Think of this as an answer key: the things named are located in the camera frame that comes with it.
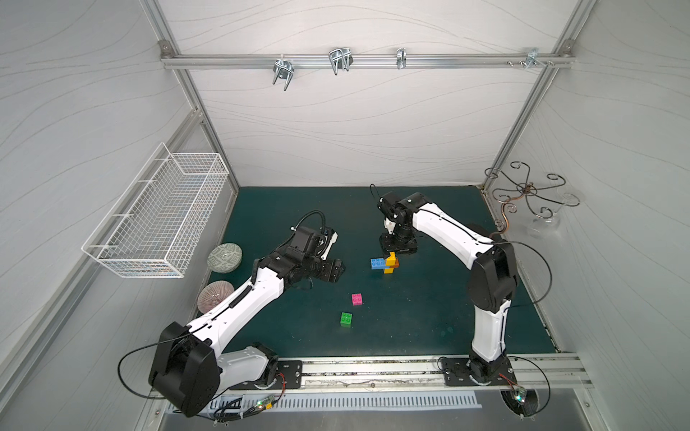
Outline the blue long lego brick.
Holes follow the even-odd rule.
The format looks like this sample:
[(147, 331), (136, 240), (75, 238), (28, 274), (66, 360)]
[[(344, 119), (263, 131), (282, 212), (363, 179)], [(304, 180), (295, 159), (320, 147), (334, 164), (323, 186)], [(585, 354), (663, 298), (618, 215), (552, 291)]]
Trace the blue long lego brick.
[(372, 270), (386, 269), (387, 268), (386, 259), (383, 259), (383, 258), (371, 259), (370, 260), (370, 267)]

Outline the green lego brick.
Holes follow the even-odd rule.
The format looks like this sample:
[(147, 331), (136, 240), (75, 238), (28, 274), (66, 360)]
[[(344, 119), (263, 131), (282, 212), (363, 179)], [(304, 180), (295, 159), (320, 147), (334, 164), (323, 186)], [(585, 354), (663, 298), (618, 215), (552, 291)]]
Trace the green lego brick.
[(340, 325), (344, 328), (350, 328), (352, 325), (353, 314), (350, 312), (343, 312), (341, 314)]

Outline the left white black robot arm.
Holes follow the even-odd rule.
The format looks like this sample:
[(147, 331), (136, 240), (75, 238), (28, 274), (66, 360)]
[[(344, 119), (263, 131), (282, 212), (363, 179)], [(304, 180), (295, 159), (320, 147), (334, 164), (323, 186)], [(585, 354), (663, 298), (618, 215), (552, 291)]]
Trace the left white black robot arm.
[(278, 252), (255, 260), (240, 289), (203, 316), (171, 323), (160, 335), (148, 382), (191, 418), (219, 393), (244, 382), (273, 380), (277, 355), (258, 345), (226, 354), (225, 347), (269, 303), (303, 278), (336, 283), (345, 271), (340, 259), (307, 255), (293, 260)]

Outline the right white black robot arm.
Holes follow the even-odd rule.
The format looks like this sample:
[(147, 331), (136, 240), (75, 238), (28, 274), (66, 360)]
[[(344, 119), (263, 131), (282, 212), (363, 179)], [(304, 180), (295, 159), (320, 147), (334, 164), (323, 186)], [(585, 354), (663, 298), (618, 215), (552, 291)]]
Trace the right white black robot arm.
[(415, 253), (420, 232), (470, 270), (466, 289), (474, 306), (474, 338), (466, 367), (475, 383), (489, 384), (506, 361), (505, 332), (519, 283), (514, 247), (464, 226), (419, 192), (404, 199), (386, 193), (377, 208), (385, 218), (379, 238), (383, 252)]

